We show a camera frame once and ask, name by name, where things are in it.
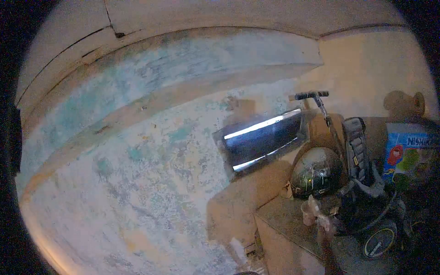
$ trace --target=cup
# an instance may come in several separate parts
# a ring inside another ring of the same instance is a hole
[[[318,207],[321,208],[321,203],[317,202]],[[301,204],[301,211],[303,213],[303,223],[307,226],[315,224],[316,217],[308,205],[308,201]]]

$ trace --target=crack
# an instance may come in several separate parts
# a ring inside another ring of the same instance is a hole
[[[81,38],[80,40],[78,40],[78,41],[76,41],[76,42],[74,42],[74,43],[72,43],[70,46],[68,46],[67,48],[65,48],[64,50],[62,50],[59,54],[57,54],[54,58],[52,58],[37,74],[36,74],[36,76],[34,76],[34,78],[31,80],[31,82],[29,83],[29,85],[27,85],[26,86],[26,88],[23,90],[23,93],[22,93],[22,95],[20,96],[20,99],[17,101],[17,104],[22,100],[22,98],[23,98],[23,96],[24,96],[24,94],[26,93],[26,91],[27,91],[27,89],[29,88],[29,86],[32,84],[32,82],[40,75],[40,73],[42,72],[42,71],[44,71],[44,69],[47,67],[47,66],[49,66],[49,64],[55,59],[55,58],[57,58],[60,54],[62,54],[62,53],[64,53],[65,51],[67,51],[70,47],[72,47],[73,45],[75,45],[75,44],[77,44],[77,43],[79,43],[80,41],[82,41],[82,40],[84,40],[84,39],[86,39],[87,37],[89,37],[89,36],[91,36],[91,35],[93,35],[93,34],[95,34],[95,33],[98,33],[98,32],[100,32],[100,31],[102,31],[103,29],[105,29],[105,28],[101,28],[101,29],[99,29],[99,30],[96,30],[96,31],[94,31],[94,32],[92,32],[92,33],[90,33],[90,34],[88,34],[88,35],[86,35],[85,37],[83,37],[83,38]]]
[[[114,27],[113,27],[113,23],[111,22],[111,19],[110,19],[109,9],[107,8],[107,0],[103,0],[103,1],[104,1],[104,6],[106,7],[106,12],[107,12],[107,17],[108,17],[109,22],[110,22],[110,27],[111,27],[111,29],[113,30],[114,35],[116,36],[116,38],[124,37],[124,36],[125,36],[125,33],[117,33],[117,32],[115,31],[115,29],[114,29]]]

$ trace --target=box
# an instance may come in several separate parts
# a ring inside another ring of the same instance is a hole
[[[439,150],[438,136],[419,124],[388,123],[382,179],[398,191],[423,184]]]

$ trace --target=blue painted wall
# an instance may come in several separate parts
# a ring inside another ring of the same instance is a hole
[[[258,29],[195,30],[123,48],[56,88],[69,96],[26,140],[18,193],[68,140],[136,99],[195,77],[297,63],[320,63],[316,41]],[[22,202],[32,206],[25,220],[37,216],[46,241],[71,259],[63,264],[83,274],[249,269],[242,249],[254,234],[248,229],[255,202],[226,210],[236,215],[241,235],[221,242],[208,237],[207,217],[215,215],[207,213],[208,202],[230,185],[211,134],[240,112],[270,116],[292,108],[287,96],[295,84],[284,79],[226,89],[122,127],[47,175]],[[253,107],[227,110],[230,96]]]

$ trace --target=helmet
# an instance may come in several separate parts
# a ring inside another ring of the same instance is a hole
[[[329,148],[316,147],[307,151],[295,165],[290,184],[293,196],[322,197],[339,187],[342,161]]]

